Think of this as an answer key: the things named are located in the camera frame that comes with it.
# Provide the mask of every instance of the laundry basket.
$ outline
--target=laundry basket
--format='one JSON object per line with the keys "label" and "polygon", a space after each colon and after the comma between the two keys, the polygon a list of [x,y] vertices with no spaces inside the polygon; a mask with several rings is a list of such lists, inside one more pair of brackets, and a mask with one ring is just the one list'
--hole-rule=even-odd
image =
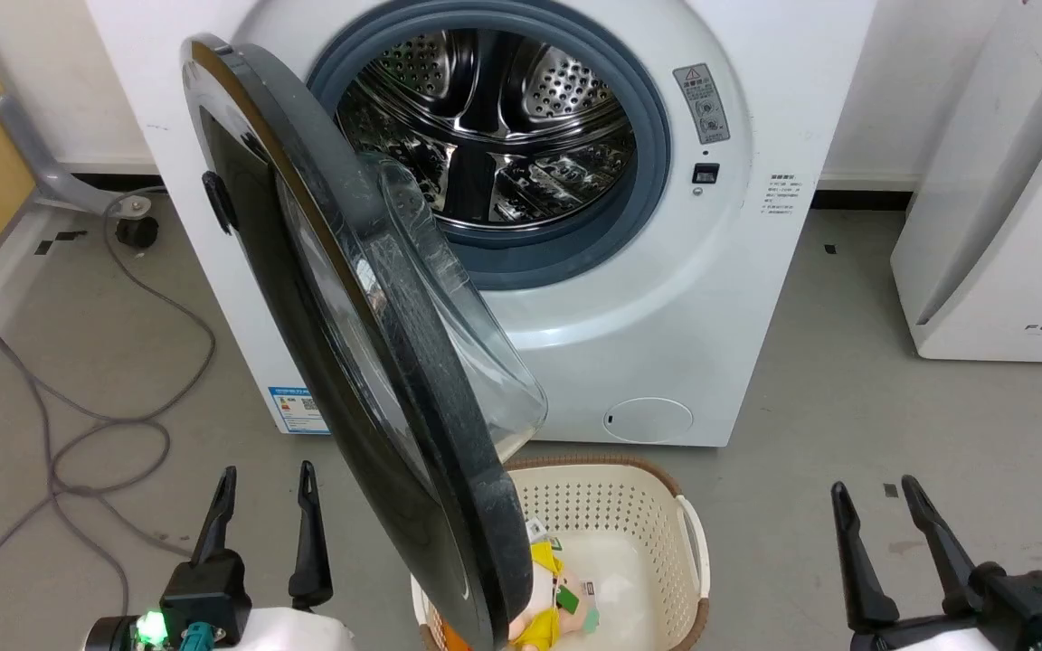
{"label": "laundry basket", "polygon": [[[525,518],[541,519],[561,541],[567,568],[595,585],[597,630],[563,635],[554,651],[684,651],[698,643],[710,609],[710,556],[702,523],[673,477],[631,456],[505,467]],[[413,601],[426,650],[451,651],[416,579]]]}

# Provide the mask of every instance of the gray floor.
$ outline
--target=gray floor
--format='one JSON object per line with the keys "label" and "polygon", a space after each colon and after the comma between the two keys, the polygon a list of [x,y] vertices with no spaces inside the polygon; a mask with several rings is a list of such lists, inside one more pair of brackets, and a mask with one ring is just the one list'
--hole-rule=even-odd
{"label": "gray floor", "polygon": [[[904,615],[938,610],[940,591],[905,505],[885,496],[884,484],[901,474],[922,479],[973,559],[1013,572],[1042,568],[1042,366],[918,359],[887,264],[900,226],[887,214],[812,215],[730,446],[638,450],[681,481],[706,527],[713,587],[703,650],[843,648],[827,502],[839,478]],[[91,237],[55,244],[3,334],[70,396],[103,412],[140,412],[190,374],[202,339],[120,277],[98,228],[84,227]],[[175,437],[166,466],[116,495],[116,506],[190,545],[220,469],[239,466],[230,544],[247,559],[257,605],[281,605],[297,530],[292,485],[298,461],[311,458],[337,585],[323,611],[343,619],[361,648],[418,648],[404,566],[333,442],[274,431],[178,223],[163,219],[160,243],[132,267],[208,319],[220,349],[194,394],[162,418]],[[61,405],[51,411],[60,442],[88,424]],[[158,449],[146,429],[103,440],[67,458],[67,476],[111,482]],[[534,444],[525,454],[572,450]],[[0,357],[0,534],[41,498],[41,455],[36,409]],[[69,499],[66,509],[123,560],[133,603],[153,603],[177,558],[141,544],[98,504]],[[119,606],[119,582],[50,511],[1,552],[0,648],[77,648],[86,627]]]}

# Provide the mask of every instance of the gray cable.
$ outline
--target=gray cable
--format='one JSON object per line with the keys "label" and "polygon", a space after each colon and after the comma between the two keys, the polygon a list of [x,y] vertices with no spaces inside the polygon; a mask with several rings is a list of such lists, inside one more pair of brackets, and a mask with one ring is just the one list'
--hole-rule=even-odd
{"label": "gray cable", "polygon": [[[163,461],[167,460],[167,455],[171,450],[171,434],[167,431],[165,426],[155,420],[155,418],[163,416],[163,412],[166,412],[178,404],[179,401],[182,400],[182,397],[187,396],[188,393],[191,392],[191,389],[196,385],[196,382],[198,382],[198,380],[203,376],[203,372],[207,371],[207,367],[210,366],[212,358],[216,357],[216,333],[212,330],[210,325],[207,325],[205,321],[199,318],[199,315],[191,311],[184,307],[184,305],[179,305],[178,302],[169,299],[169,297],[163,296],[162,293],[144,283],[144,281],[140,280],[139,277],[135,277],[133,273],[129,271],[123,262],[121,262],[120,256],[115,254],[110,237],[107,237],[107,219],[110,218],[113,210],[116,209],[116,206],[120,205],[120,202],[123,201],[123,199],[132,197],[133,195],[160,193],[162,191],[166,191],[166,189],[162,185],[153,185],[150,186],[150,189],[133,190],[131,193],[126,193],[111,199],[111,202],[107,204],[106,209],[103,210],[102,231],[103,246],[106,247],[106,252],[111,256],[111,259],[115,260],[115,264],[120,267],[120,271],[123,271],[124,276],[127,276],[132,283],[139,285],[140,289],[144,290],[144,292],[149,293],[150,296],[156,297],[160,301],[166,302],[166,304],[171,305],[171,307],[174,307],[184,314],[185,317],[195,322],[196,326],[199,326],[199,328],[203,330],[203,333],[207,334],[207,353],[203,355],[203,362],[200,364],[198,370],[195,371],[195,375],[192,375],[191,379],[188,380],[184,386],[179,389],[174,396],[171,396],[170,400],[143,416],[106,416],[104,414],[99,414],[98,411],[92,411],[91,408],[82,407],[81,404],[71,400],[70,397],[63,395],[63,393],[58,392],[57,389],[50,386],[50,384],[47,384],[44,380],[34,375],[29,368],[26,368],[26,365],[22,361],[22,359],[18,357],[16,351],[11,350],[10,346],[8,346],[7,343],[3,341],[3,337],[0,336],[0,351],[3,352],[5,358],[7,358],[7,360],[10,361],[15,368],[17,368],[18,373],[22,375],[22,378],[24,378],[26,382],[26,387],[30,390],[30,395],[34,400],[34,405],[38,407],[38,412],[40,414],[40,420],[42,423],[43,454],[45,454],[46,460],[45,498],[41,499],[40,502],[31,506],[21,518],[17,520],[16,523],[10,525],[3,535],[0,536],[0,549],[3,549],[3,545],[7,544],[7,541],[11,540],[11,537],[14,537],[14,535],[16,535],[26,523],[29,523],[30,519],[32,519],[34,515],[41,511],[47,504],[50,504],[50,506],[54,509],[54,514],[61,520],[64,526],[66,526],[75,537],[82,541],[82,544],[86,545],[88,549],[91,549],[91,551],[95,552],[99,558],[106,561],[106,564],[115,570],[116,576],[120,577],[120,585],[121,589],[123,589],[123,606],[121,607],[121,610],[123,610],[124,615],[127,615],[129,606],[131,606],[131,586],[127,582],[127,573],[124,572],[123,566],[118,559],[115,558],[115,556],[111,555],[110,552],[105,551],[102,545],[95,543],[95,541],[92,540],[90,535],[86,535],[82,529],[75,526],[75,523],[67,517],[65,511],[63,511],[63,506],[58,503],[58,499],[64,495],[74,495],[76,497],[90,497],[98,500],[98,502],[106,507],[107,510],[111,511],[113,516],[116,516],[116,518],[120,520],[120,523],[123,524],[124,527],[127,527],[129,531],[140,537],[140,540],[144,541],[144,543],[165,549],[167,552],[178,553],[179,556],[191,556],[191,551],[189,549],[182,549],[181,547],[177,547],[177,545],[163,543],[163,541],[158,540],[156,536],[148,534],[147,531],[143,531],[137,526],[137,524],[132,523],[131,520],[128,520],[116,510],[115,506],[111,506],[111,503],[107,502],[106,498],[104,498],[104,495],[111,494],[111,492],[124,490],[125,487],[132,486],[141,481],[144,481],[144,479],[150,477],[150,475],[152,475],[152,473],[154,473],[154,471],[163,465]],[[46,411],[46,404],[43,402],[43,396],[40,389],[43,389],[43,391],[50,396],[55,397],[55,399],[58,399],[64,404],[69,405],[69,407],[74,408],[75,411],[95,418],[96,423],[88,428],[83,433],[73,437],[73,440],[68,442],[67,445],[64,445],[63,448],[57,450],[53,449],[51,442],[51,420],[49,414]],[[152,465],[148,466],[147,469],[141,471],[141,473],[133,475],[133,477],[105,486],[69,484],[64,481],[63,477],[58,476],[58,462],[63,460],[63,457],[66,456],[67,453],[71,452],[71,449],[75,448],[76,445],[79,445],[80,442],[90,440],[91,436],[104,431],[104,429],[115,428],[117,425],[142,425],[145,426],[145,428],[155,429],[155,432],[157,432],[163,440],[163,450],[156,460],[153,461]]]}

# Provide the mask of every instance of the washing machine door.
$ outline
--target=washing machine door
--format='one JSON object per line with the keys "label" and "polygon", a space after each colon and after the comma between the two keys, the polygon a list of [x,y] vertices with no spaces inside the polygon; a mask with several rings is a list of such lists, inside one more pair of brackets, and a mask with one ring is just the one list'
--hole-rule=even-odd
{"label": "washing machine door", "polygon": [[541,389],[400,164],[353,153],[264,49],[201,36],[182,58],[216,219],[356,481],[442,617],[502,648],[532,574],[501,461],[545,418]]}

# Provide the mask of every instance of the plush toy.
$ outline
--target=plush toy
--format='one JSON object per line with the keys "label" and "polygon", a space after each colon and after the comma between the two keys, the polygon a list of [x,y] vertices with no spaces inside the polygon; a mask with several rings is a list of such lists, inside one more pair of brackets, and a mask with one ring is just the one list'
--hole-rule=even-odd
{"label": "plush toy", "polygon": [[592,633],[599,621],[592,590],[553,555],[552,541],[530,545],[530,551],[532,597],[510,623],[510,644],[518,651],[550,651],[563,634]]}

